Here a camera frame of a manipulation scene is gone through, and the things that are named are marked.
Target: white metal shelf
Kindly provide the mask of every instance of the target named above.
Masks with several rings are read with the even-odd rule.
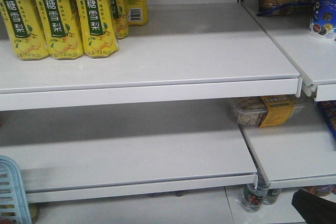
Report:
[[[235,224],[306,223],[291,204],[293,194],[301,188],[286,188],[282,190],[273,205],[263,205],[259,211],[254,213],[244,211],[240,205],[243,189],[243,186],[225,187]],[[336,202],[336,195],[330,194],[323,197],[323,199]]]
[[[0,111],[300,89],[298,71],[235,3],[150,6],[150,22],[120,47],[107,59],[24,62],[0,40]]]
[[[42,204],[36,224],[233,224],[224,188]]]
[[[251,183],[256,168],[226,106],[215,99],[3,112],[1,154],[19,164],[31,202]]]
[[[302,89],[316,101],[336,100],[336,43],[311,36],[311,15],[258,17],[258,0],[244,5],[266,34],[300,72]]]
[[[336,141],[316,106],[280,126],[241,129],[270,188],[336,184]]]

